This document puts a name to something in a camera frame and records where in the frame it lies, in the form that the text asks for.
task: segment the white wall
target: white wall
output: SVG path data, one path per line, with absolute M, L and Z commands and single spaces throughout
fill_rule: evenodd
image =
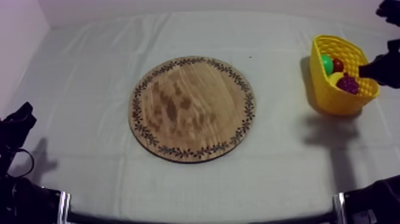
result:
M 398 30 L 375 15 L 382 0 L 39 0 L 51 26 L 144 13 L 251 10 L 317 17 L 381 30 Z
M 48 30 L 38 0 L 0 0 L 0 117 Z

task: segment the white tablecloth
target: white tablecloth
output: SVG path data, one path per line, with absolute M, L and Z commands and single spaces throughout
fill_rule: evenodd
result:
M 360 46 L 369 60 L 395 33 L 280 14 L 140 15 L 55 29 L 32 59 L 8 112 L 37 117 L 25 148 L 34 182 L 72 193 L 73 209 L 164 222 L 257 221 L 331 209 L 333 194 L 400 173 L 400 91 L 381 89 L 354 120 L 316 113 L 307 100 L 315 35 Z M 202 164 L 144 150 L 127 122 L 129 96 L 151 68 L 203 55 L 230 63 L 257 101 L 248 137 Z M 22 172 L 19 155 L 12 172 Z

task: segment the round wooden board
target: round wooden board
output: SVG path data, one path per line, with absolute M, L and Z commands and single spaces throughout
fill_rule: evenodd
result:
M 179 163 L 215 159 L 249 132 L 255 98 L 246 78 L 214 58 L 182 57 L 149 71 L 130 98 L 129 125 L 151 153 Z

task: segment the plastic basket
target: plastic basket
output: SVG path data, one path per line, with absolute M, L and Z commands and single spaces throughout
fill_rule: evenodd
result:
M 321 60 L 321 54 L 339 58 L 344 63 L 344 72 L 355 77 L 359 93 L 347 93 L 329 83 Z M 310 70 L 318 106 L 329 114 L 351 115 L 379 95 L 379 86 L 373 79 L 358 77 L 358 66 L 368 61 L 357 46 L 337 36 L 320 35 L 312 42 Z

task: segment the purple grapes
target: purple grapes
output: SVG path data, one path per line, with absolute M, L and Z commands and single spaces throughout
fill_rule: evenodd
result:
M 348 73 L 344 74 L 344 77 L 342 77 L 341 79 L 339 79 L 339 81 L 337 82 L 336 86 L 343 90 L 346 91 L 350 94 L 354 94 L 357 95 L 358 94 L 358 88 L 360 87 L 357 83 L 357 81 L 355 80 L 354 77 L 349 76 Z

